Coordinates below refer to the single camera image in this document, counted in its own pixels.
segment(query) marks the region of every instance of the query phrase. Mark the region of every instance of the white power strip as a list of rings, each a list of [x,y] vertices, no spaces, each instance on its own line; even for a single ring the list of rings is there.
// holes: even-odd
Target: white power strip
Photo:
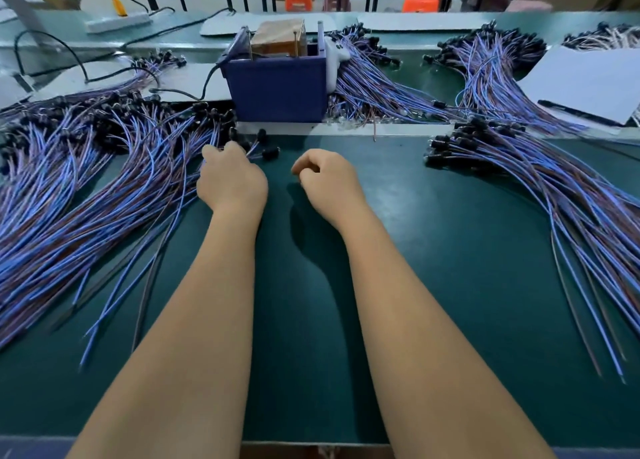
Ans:
[[[105,17],[102,19],[92,19],[84,23],[84,28],[89,34],[106,33],[115,31],[123,27],[140,26],[151,23],[151,18],[147,13],[133,13],[128,16]]]

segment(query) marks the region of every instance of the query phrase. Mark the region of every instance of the green work mat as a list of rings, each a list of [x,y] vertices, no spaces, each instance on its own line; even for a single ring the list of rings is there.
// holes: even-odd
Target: green work mat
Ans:
[[[640,346],[616,319],[628,358],[624,385],[572,286],[604,370],[597,376],[561,291],[547,217],[515,185],[425,168],[424,138],[282,136],[271,143],[282,152],[262,165],[269,199],[257,237],[245,440],[387,440],[344,245],[290,174],[304,150],[321,147],[356,165],[369,203],[402,254],[551,445],[640,446]],[[580,141],[559,145],[640,196],[638,162]],[[186,212],[164,257],[149,323],[188,269],[210,217],[200,202]],[[59,331],[49,334],[47,325],[68,303],[0,354],[1,434],[80,431],[129,356],[143,284],[101,334],[82,373],[81,336],[113,283]]]

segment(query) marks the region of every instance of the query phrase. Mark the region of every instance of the hand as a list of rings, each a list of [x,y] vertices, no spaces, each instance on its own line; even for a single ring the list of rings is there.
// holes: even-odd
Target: hand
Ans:
[[[291,172],[318,213],[339,232],[369,205],[354,167],[343,156],[324,149],[309,149],[293,164]]]
[[[244,149],[229,141],[222,151],[204,146],[202,156],[205,162],[197,183],[200,199],[213,211],[230,209],[260,220],[267,202],[267,178],[249,162]]]

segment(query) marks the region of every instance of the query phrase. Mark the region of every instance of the forearm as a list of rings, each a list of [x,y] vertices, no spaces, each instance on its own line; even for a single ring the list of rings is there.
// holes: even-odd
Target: forearm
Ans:
[[[189,271],[69,457],[238,457],[258,222],[215,213]]]
[[[349,220],[340,232],[376,396],[396,457],[554,457],[379,219],[363,210]]]

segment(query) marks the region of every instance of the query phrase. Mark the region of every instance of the bare skin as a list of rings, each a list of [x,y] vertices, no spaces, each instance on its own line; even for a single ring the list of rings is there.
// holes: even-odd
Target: bare skin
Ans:
[[[207,146],[203,155],[198,195],[214,215],[202,247],[68,458],[240,454],[255,236],[267,181],[233,142],[222,152]],[[555,457],[397,251],[352,165],[311,149],[292,172],[347,246],[367,358],[396,457]]]

